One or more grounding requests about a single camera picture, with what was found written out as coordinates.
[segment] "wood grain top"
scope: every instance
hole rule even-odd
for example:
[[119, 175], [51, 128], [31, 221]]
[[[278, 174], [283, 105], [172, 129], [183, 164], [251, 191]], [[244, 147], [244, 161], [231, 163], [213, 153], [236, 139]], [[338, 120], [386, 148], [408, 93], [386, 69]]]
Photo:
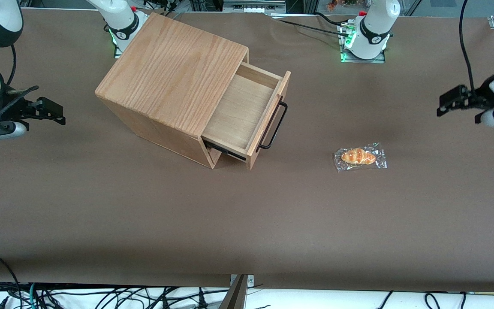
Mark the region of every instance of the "wood grain top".
[[247, 47], [151, 14], [96, 95], [201, 136]]

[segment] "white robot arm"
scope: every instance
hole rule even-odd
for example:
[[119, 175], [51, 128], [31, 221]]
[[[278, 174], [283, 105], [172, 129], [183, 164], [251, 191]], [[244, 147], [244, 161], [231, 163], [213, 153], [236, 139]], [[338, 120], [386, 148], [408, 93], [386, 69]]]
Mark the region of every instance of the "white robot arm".
[[87, 0], [102, 14], [121, 54], [144, 25], [148, 15], [133, 9], [125, 0]]
[[351, 39], [345, 43], [353, 55], [360, 59], [373, 59], [386, 48], [390, 29], [400, 16], [398, 0], [373, 0], [365, 16], [357, 16], [348, 21], [353, 25]]

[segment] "open drawer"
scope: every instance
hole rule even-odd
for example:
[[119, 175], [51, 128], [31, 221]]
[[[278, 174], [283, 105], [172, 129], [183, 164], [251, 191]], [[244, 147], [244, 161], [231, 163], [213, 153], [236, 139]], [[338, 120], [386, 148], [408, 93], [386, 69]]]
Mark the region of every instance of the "open drawer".
[[286, 108], [282, 98], [286, 95], [290, 74], [287, 71], [281, 77], [241, 63], [203, 131], [205, 144], [245, 161], [250, 170], [261, 143], [271, 134], [272, 123], [282, 119], [276, 119], [276, 114], [280, 106]]

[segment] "metal mounting plate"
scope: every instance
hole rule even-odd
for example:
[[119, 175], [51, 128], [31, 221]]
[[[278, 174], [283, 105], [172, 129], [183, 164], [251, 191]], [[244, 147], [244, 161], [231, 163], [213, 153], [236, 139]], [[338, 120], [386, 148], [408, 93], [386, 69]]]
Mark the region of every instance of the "metal mounting plate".
[[[230, 276], [230, 286], [232, 286], [232, 284], [234, 284], [235, 278], [237, 276], [238, 275], [231, 275]], [[253, 286], [255, 286], [255, 275], [247, 275], [247, 287], [252, 288]]]

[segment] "black metal handle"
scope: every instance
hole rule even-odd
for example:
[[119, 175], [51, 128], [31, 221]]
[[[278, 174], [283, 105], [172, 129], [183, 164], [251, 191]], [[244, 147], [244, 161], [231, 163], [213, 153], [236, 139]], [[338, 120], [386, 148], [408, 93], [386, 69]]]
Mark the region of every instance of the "black metal handle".
[[[256, 148], [257, 152], [259, 151], [259, 148], [268, 149], [268, 148], [272, 147], [272, 143], [274, 143], [274, 139], [276, 138], [276, 134], [278, 133], [278, 129], [280, 128], [281, 121], [283, 121], [283, 117], [285, 117], [285, 113], [287, 112], [287, 104], [285, 102], [283, 102], [282, 99], [283, 99], [283, 96], [281, 96], [280, 103], [278, 103], [278, 106], [276, 106], [276, 109], [274, 110], [274, 112], [272, 114], [272, 118], [268, 122], [268, 127], [266, 127], [266, 129], [264, 130], [264, 133], [262, 135], [262, 139], [260, 140], [260, 144]], [[274, 131], [274, 134], [272, 135], [272, 139], [270, 139], [270, 143], [268, 143], [268, 145], [263, 145], [262, 142], [263, 142], [264, 138], [266, 137], [266, 133], [268, 133], [270, 126], [272, 125], [272, 121], [274, 120], [274, 117], [276, 117], [276, 113], [277, 113], [278, 109], [280, 108], [280, 105], [283, 106], [283, 108], [284, 108], [280, 122], [278, 122], [278, 125], [276, 126], [276, 131]]]

